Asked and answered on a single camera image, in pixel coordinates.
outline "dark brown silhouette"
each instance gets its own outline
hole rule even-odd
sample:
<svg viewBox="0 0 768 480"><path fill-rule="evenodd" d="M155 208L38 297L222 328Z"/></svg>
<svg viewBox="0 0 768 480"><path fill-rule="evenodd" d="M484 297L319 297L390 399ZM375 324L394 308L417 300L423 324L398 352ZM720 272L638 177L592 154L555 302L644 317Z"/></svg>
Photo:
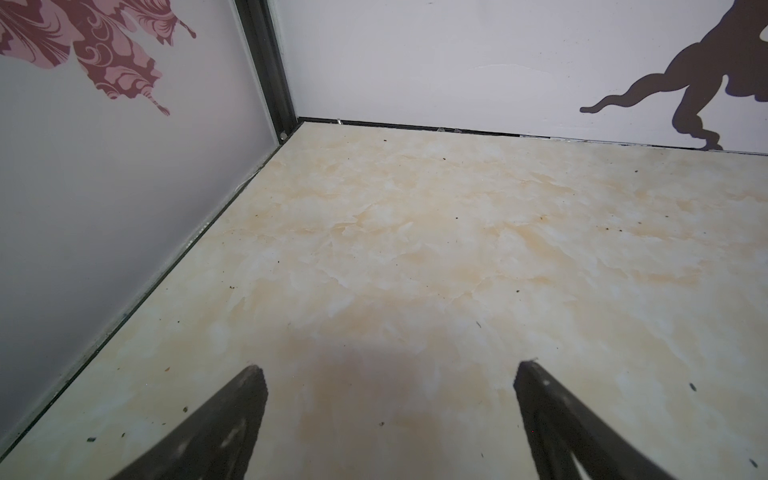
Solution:
<svg viewBox="0 0 768 480"><path fill-rule="evenodd" d="M687 87L672 126L682 134L707 141L702 150L723 150L720 135L705 130L699 112L720 90L728 75L725 92L734 97L755 96L768 101L768 42L760 33L768 25L768 0L736 0L720 23L700 42L677 54L662 73L634 82L623 95L608 95L581 112L594 114L608 105L631 107L660 91Z"/></svg>

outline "black frame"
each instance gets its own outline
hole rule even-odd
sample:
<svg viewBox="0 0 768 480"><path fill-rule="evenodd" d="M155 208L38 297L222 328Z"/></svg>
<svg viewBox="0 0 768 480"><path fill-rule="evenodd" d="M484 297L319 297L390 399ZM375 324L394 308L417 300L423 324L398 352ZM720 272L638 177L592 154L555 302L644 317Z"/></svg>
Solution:
<svg viewBox="0 0 768 480"><path fill-rule="evenodd" d="M270 7L267 0L235 0L235 6L259 75L272 125L280 143L283 143L296 130L298 122L290 99Z"/></svg>
<svg viewBox="0 0 768 480"><path fill-rule="evenodd" d="M538 363L520 363L515 391L541 480L579 480L573 456L592 480L673 480Z"/></svg>
<svg viewBox="0 0 768 480"><path fill-rule="evenodd" d="M243 480L267 396L262 370L246 367L112 480Z"/></svg>

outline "beige marble surface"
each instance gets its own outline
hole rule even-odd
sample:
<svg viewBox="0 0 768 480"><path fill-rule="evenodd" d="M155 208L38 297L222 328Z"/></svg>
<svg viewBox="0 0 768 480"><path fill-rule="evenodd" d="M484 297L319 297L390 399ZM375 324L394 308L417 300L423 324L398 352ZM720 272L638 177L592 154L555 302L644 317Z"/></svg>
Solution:
<svg viewBox="0 0 768 480"><path fill-rule="evenodd" d="M250 363L248 478L535 478L533 357L679 478L766 478L767 339L768 158L304 124L0 478L107 478Z"/></svg>

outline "wall decal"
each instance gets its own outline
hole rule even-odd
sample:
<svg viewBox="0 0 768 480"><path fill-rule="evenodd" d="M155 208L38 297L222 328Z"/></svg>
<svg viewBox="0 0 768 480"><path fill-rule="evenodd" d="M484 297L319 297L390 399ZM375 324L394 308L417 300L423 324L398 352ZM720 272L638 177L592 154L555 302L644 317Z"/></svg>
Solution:
<svg viewBox="0 0 768 480"><path fill-rule="evenodd" d="M728 75L725 92L734 97L754 95L768 101L768 42L760 33L768 26L768 0L736 0L698 43L677 54L664 73L654 73L634 82L623 95L608 95L592 107L594 114L608 105L631 107L660 91L687 88L672 117L672 126L682 134L707 142L702 150L723 150L720 135L703 127L699 112L720 90Z"/></svg>
<svg viewBox="0 0 768 480"><path fill-rule="evenodd" d="M176 24L192 36L170 10L170 0L0 0L0 54L40 68L67 61L70 49L94 86L109 98L152 97L162 76L155 61L124 32L138 23L161 44L173 45Z"/></svg>

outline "black corner post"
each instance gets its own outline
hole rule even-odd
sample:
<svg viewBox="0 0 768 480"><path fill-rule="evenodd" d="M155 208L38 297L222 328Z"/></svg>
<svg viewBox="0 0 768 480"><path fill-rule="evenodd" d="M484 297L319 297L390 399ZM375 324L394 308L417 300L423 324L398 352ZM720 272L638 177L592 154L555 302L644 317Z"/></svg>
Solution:
<svg viewBox="0 0 768 480"><path fill-rule="evenodd" d="M235 0L248 48L280 143L296 129L296 113L288 91L268 0Z"/></svg>

